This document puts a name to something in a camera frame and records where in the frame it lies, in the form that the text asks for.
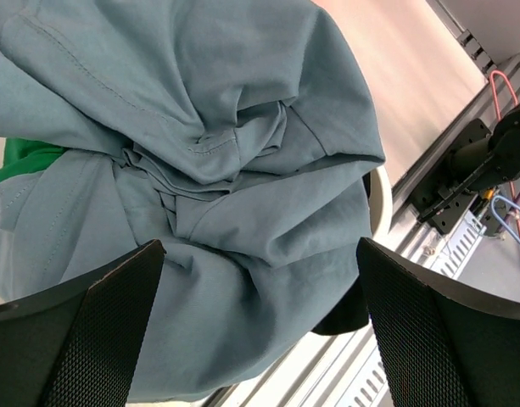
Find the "stitching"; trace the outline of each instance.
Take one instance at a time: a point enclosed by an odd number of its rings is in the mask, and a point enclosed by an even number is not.
[[[30,18],[26,18],[25,16],[21,15],[20,18],[30,27],[32,28],[34,31],[36,31],[37,33],[39,34],[44,34],[49,41],[51,41],[52,43],[54,43],[61,51],[64,52],[64,55],[65,57],[79,70],[81,71],[83,74],[85,74],[87,77],[89,77],[90,79],[92,79],[92,81],[98,86],[100,87],[101,89],[104,89],[105,91],[108,91],[113,97],[115,98],[118,98],[120,99],[123,103],[127,104],[128,106],[131,106],[132,108],[134,108],[135,110],[139,111],[139,112],[142,112],[142,113],[145,113],[145,114],[149,114],[149,115],[152,115],[154,117],[158,117],[160,119],[162,119],[168,127],[171,127],[171,124],[170,122],[160,113],[156,112],[156,111],[152,111],[152,110],[147,110],[145,108],[139,108],[138,106],[136,106],[135,104],[129,102],[127,99],[125,99],[122,95],[120,95],[117,91],[115,91],[114,89],[108,87],[107,85],[105,85],[102,81],[100,81],[96,76],[94,76],[94,74],[92,72],[90,72],[83,64],[81,64],[81,62],[77,59],[77,57],[75,55],[73,55],[72,52],[70,52],[65,46],[64,44],[62,44],[56,37],[54,37],[51,33],[49,33],[48,31],[46,31],[45,29],[42,28],[42,25],[45,25],[46,27],[49,27],[51,28],[52,30],[54,30],[55,32],[59,33],[63,38],[65,38],[65,36],[59,32],[56,28],[52,27],[51,25],[49,24],[46,24],[46,23],[42,23],[39,19],[35,18],[35,20],[39,23],[38,25],[37,24],[34,24],[33,21],[33,17],[30,17]],[[213,151],[213,150],[216,150],[217,148],[221,148],[223,147],[225,144],[227,144],[228,142],[230,142],[231,140],[229,141],[225,141],[225,142],[222,142],[221,144],[217,145],[217,146],[214,146],[210,151]],[[196,154],[207,154],[209,152],[199,152],[199,151],[196,151],[194,150],[193,148],[190,148],[190,147],[187,147],[187,150],[192,152],[192,153],[196,153]]]
[[[213,153],[216,153],[218,150],[220,150],[221,148],[225,147],[226,144],[230,143],[230,142],[235,142],[237,143],[237,140],[232,137],[230,138],[229,140],[225,140],[222,144],[218,145],[218,146],[215,146],[207,151],[196,151],[190,147],[188,147],[187,149],[190,150],[192,153],[196,153],[197,155],[211,155]]]
[[[94,168],[94,170],[96,170],[98,167],[99,167],[99,159],[98,159],[98,162],[96,164],[96,167]],[[54,226],[56,225],[56,221],[58,220],[58,218],[62,215],[62,213],[64,212],[64,208],[65,206],[67,205],[67,203],[69,202],[70,200],[70,197],[71,195],[73,194],[73,192],[76,190],[76,186],[78,185],[79,181],[81,180],[82,178],[82,175],[84,174],[84,169],[86,168],[86,165],[87,165],[87,161],[84,162],[83,166],[82,166],[82,169],[81,169],[81,173],[79,174],[78,178],[76,179],[75,181],[75,185],[73,186],[73,188],[71,189],[71,191],[68,193],[67,197],[65,197],[65,201],[64,201],[64,204],[62,205],[62,207],[60,208],[58,214],[56,215],[56,217],[54,218],[53,220],[53,223],[51,224],[50,228],[48,229],[48,232],[47,234],[45,235],[45,241],[47,241],[48,239],[48,235],[50,234],[50,232],[53,230]],[[82,201],[83,199],[83,194],[80,194],[79,195],[79,198],[78,200],[76,201],[75,203],[75,207],[73,208],[73,210],[71,211],[71,214],[70,214],[70,219],[73,218],[73,215],[75,214],[75,212],[77,211],[77,209],[79,208],[79,203]],[[58,241],[56,242],[56,246],[54,246],[54,249],[52,251],[52,253],[50,254],[50,257],[48,258],[48,261],[47,261],[47,264],[45,265],[45,268],[43,269],[43,276],[45,274],[45,272],[47,271],[48,267],[50,266],[50,264],[52,263],[53,259],[54,259],[54,255],[56,254],[56,252],[58,251],[58,248],[60,246],[60,244],[62,243],[62,241],[64,240],[64,236],[67,234],[67,231],[68,229],[65,227],[62,232],[60,233],[59,237],[58,237]]]
[[[24,188],[22,188],[22,190],[20,190],[20,192],[18,192],[14,198],[11,200],[11,202],[9,202],[7,204],[7,206],[5,207],[5,209],[9,209],[11,207],[12,204],[14,204],[16,202],[16,200],[18,198],[20,198],[20,195],[22,195],[27,189],[31,188],[31,182],[29,182]]]

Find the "white wall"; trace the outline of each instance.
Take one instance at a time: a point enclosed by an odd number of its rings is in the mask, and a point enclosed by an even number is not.
[[[313,0],[335,19],[371,89],[395,184],[484,87],[423,0]]]
[[[520,53],[520,0],[439,1],[496,63]]]

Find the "wrinkled fabric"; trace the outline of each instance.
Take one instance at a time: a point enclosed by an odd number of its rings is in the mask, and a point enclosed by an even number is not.
[[[157,238],[130,401],[261,373],[357,277],[372,100],[306,0],[0,0],[0,137],[69,150],[0,183],[0,295]]]

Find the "red cable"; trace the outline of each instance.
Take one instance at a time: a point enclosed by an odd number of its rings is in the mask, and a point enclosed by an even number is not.
[[[489,74],[489,84],[491,85],[491,91],[494,95],[494,106],[495,106],[495,113],[497,114],[497,120],[500,121],[501,115],[500,115],[499,98],[497,97],[497,88],[495,87],[495,76],[496,75],[500,76],[503,79],[503,81],[505,81],[506,87],[508,88],[508,90],[510,91],[510,93],[512,95],[512,101],[514,102],[514,106],[517,106],[518,100],[517,100],[517,95],[514,92],[514,88],[512,87],[512,84],[509,81],[509,79],[506,77],[505,73],[501,72],[500,70],[492,70],[491,74]],[[517,198],[516,188],[514,187],[514,182],[510,181],[508,185],[511,188],[512,201],[514,201]],[[520,220],[518,218],[516,218],[516,227],[517,227],[517,234],[520,237]]]

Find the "screw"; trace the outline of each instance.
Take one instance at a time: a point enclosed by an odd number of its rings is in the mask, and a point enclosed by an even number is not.
[[[423,253],[426,256],[433,256],[435,254],[435,252],[436,252],[435,248],[432,248],[431,246],[427,246],[426,248],[423,249]]]

